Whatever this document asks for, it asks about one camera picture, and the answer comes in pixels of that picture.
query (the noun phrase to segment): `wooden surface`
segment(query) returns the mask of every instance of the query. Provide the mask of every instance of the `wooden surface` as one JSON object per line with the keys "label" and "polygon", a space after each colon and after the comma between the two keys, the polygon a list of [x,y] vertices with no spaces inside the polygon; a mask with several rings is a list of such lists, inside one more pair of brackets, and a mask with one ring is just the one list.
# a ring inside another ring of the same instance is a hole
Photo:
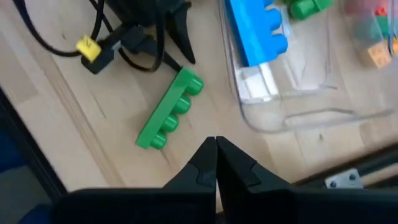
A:
{"label": "wooden surface", "polygon": [[[395,118],[328,129],[266,135],[250,130],[231,94],[215,0],[194,0],[188,29],[205,81],[163,151],[134,142],[174,77],[162,66],[147,74],[116,60],[94,76],[78,58],[46,52],[31,37],[11,0],[0,1],[0,84],[68,190],[85,187],[160,187],[191,158],[207,136],[226,136],[288,181],[296,181],[365,154],[398,133]],[[91,32],[88,1],[36,0],[27,7],[38,31],[71,50]],[[107,8],[105,14],[118,20]],[[189,65],[175,44],[167,51]]]}

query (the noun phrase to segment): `metal bracket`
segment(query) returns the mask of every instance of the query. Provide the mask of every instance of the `metal bracket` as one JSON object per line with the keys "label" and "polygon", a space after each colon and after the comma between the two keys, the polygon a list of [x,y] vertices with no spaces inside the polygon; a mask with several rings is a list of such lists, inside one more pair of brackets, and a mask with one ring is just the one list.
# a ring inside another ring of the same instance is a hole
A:
{"label": "metal bracket", "polygon": [[357,169],[350,169],[325,179],[328,189],[363,189]]}

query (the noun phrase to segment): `blue duplo brick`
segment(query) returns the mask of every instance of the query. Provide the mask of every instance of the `blue duplo brick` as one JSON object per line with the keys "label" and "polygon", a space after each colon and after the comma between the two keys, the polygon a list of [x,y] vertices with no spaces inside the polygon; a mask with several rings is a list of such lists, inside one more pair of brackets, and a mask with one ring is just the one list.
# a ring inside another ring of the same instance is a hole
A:
{"label": "blue duplo brick", "polygon": [[273,0],[225,0],[239,54],[245,67],[270,62],[286,52],[287,39],[272,34],[282,23],[277,9],[266,10]]}

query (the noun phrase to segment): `green lego brick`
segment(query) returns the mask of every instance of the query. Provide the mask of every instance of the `green lego brick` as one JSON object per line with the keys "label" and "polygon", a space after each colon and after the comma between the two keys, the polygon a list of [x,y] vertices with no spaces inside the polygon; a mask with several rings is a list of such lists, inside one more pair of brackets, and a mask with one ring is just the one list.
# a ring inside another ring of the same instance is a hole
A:
{"label": "green lego brick", "polygon": [[333,0],[296,0],[292,1],[290,13],[294,19],[304,20],[311,15],[328,9]]}
{"label": "green lego brick", "polygon": [[383,37],[388,38],[391,32],[387,16],[377,16],[376,21],[379,27],[372,27],[372,32],[378,33],[380,28]]}
{"label": "green lego brick", "polygon": [[144,149],[150,146],[162,149],[167,143],[166,133],[178,126],[177,115],[185,114],[191,107],[188,95],[199,94],[203,86],[203,80],[193,71],[182,68],[138,135],[136,144]]}

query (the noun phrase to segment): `clear plastic container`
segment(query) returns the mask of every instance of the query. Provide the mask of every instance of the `clear plastic container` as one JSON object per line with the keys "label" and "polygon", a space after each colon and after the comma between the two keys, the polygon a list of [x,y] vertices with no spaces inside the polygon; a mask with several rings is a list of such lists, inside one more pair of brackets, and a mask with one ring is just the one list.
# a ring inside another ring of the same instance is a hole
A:
{"label": "clear plastic container", "polygon": [[[226,1],[219,0],[219,5],[228,73],[242,116],[252,129],[278,133],[395,112],[394,59],[378,69],[363,66],[358,57],[373,43],[357,41],[350,32],[356,25],[344,5],[357,0],[336,0],[329,10],[304,21],[289,19],[283,4],[269,6],[281,11],[283,23],[274,32],[287,36],[289,48],[276,60],[256,67],[242,66]],[[363,14],[359,17],[368,19]]]}

